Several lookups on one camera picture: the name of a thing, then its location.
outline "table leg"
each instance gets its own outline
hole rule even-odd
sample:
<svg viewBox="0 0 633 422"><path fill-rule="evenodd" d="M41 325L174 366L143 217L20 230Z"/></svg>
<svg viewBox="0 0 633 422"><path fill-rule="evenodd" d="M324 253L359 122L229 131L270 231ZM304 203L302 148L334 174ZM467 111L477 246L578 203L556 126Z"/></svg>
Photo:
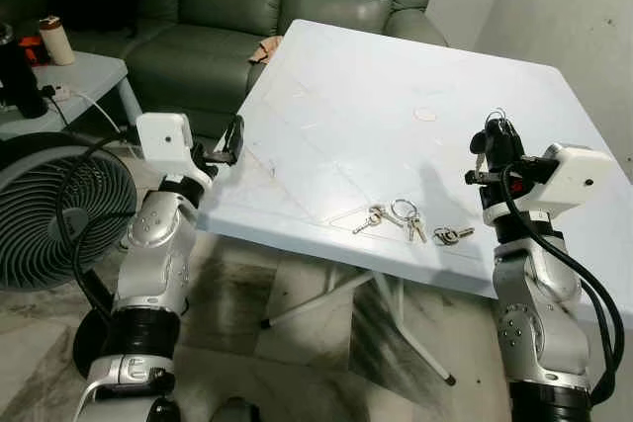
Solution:
<svg viewBox="0 0 633 422"><path fill-rule="evenodd" d="M130 125L133 126L136 124L136 118L142 114L142 110L140 109L140 104L136 99L135 92L132 86L130 86L130 81L128 81L127 77L119 81L117 90L119 91L119 97L121 98L123 107L126 110L128 121Z"/></svg>
<svg viewBox="0 0 633 422"><path fill-rule="evenodd" d="M436 373L440 375L441 378L448 385L455 384L455 378L448 373L444 367L431 355L422 344L415 339L415 337L407 330L405 327L405 319L404 319L404 310L402 308L404 293L401 296L401 290L398 290L397 298L394 298L391 291L389 290L389 285L387 284L387 280L385 276L380 272L374 272L374 280L376 281L376 285L378 287L378 292L380 293L385 305L387 306L387 310L391 315L396 328L400 332L400 334L405 338L407 343L421 356L426 363L428 363Z"/></svg>
<svg viewBox="0 0 633 422"><path fill-rule="evenodd" d="M341 285L340 287L333 289L332 291L316 296L315 298L311 298L305 303L302 303L301 305L297 305L294 308L291 308L290 310L285 311L284 313L280 315L277 315L272 318L268 318L266 320L262 320L261 327L270 328L271 326L274 326L284 320L293 318L305 311L312 310L313 308L323 305L328 300L330 300L331 298L334 298L337 295L345 294L347 292L350 292L356 289L359 286L362 286L366 282L371 281L373 278L374 276L372 275L371 272L364 272L360 274L359 276L356 276L355 278L350 279L349 281L347 281L345 284Z"/></svg>
<svg viewBox="0 0 633 422"><path fill-rule="evenodd" d="M334 261L330 262L329 267L327 268L327 292L332 292L334 290L334 286L336 285L336 269L336 263Z"/></svg>

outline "black container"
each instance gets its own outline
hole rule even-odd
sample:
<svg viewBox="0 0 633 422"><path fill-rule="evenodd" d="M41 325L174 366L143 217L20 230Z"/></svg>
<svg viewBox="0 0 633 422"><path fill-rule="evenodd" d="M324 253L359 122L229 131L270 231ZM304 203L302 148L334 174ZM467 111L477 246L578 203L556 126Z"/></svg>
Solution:
<svg viewBox="0 0 633 422"><path fill-rule="evenodd" d="M0 96L7 105L18 107L27 119L38 118L48 111L38 90L38 80L24 52L13 36L13 29L0 23Z"/></svg>

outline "side table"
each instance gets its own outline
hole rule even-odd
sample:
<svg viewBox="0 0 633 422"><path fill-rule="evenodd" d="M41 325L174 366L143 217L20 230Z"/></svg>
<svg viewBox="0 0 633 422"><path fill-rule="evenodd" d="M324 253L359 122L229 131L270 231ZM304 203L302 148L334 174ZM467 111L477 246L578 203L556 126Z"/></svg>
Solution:
<svg viewBox="0 0 633 422"><path fill-rule="evenodd" d="M99 101L108 91L117 88L130 124L142 114L132 86L128 81L126 63L118 58L75 51L75 62L67 66L37 66L34 73L38 87L66 85L94 101ZM92 105L86 99L72 95L67 101L58 102L66 119L71 123ZM25 133L58 131L64 123L55 110L36 119L24 119L19 111L0 114L0 139L8 139Z"/></svg>

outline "cloth on sofa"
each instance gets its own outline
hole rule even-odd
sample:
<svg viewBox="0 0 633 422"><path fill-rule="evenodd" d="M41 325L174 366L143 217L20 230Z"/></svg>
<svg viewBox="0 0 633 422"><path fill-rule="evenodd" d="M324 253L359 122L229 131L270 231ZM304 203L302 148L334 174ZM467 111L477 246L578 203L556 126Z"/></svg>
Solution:
<svg viewBox="0 0 633 422"><path fill-rule="evenodd" d="M262 40L257 47L257 50L250 55L248 61L251 63L264 63L268 64L268 62L273 58L277 47L281 44L281 40L283 37L281 35L277 35L275 37L268 37L267 39Z"/></svg>

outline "white table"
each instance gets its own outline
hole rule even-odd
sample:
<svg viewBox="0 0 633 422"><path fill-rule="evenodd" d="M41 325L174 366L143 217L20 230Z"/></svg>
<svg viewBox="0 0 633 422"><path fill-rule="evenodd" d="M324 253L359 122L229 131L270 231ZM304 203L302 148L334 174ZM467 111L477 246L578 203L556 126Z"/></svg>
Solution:
<svg viewBox="0 0 633 422"><path fill-rule="evenodd" d="M296 21L239 113L238 164L203 203L203 228L380 273L494 297L494 231L464 183L473 134L506 110L526 153L554 141L608 152L553 67ZM610 290L633 327L633 193L622 170L554 221L569 252ZM373 203L416 202L426 228L474 226L452 247L409 243ZM584 299L579 317L593 318Z"/></svg>
<svg viewBox="0 0 633 422"><path fill-rule="evenodd" d="M75 57L75 62L67 66L35 67L34 73L38 78L38 87L42 88L47 84L63 84L94 101L99 101L108 91L116 87L128 120L130 124L134 124L141 110L128 82L126 63L118 58L82 51L75 51ZM91 107L87 100L76 95L58 104L70 123ZM63 128L63 120L55 110L49 110L48 113L35 119L24 119L19 111L0 114L0 139L32 132L58 131Z"/></svg>

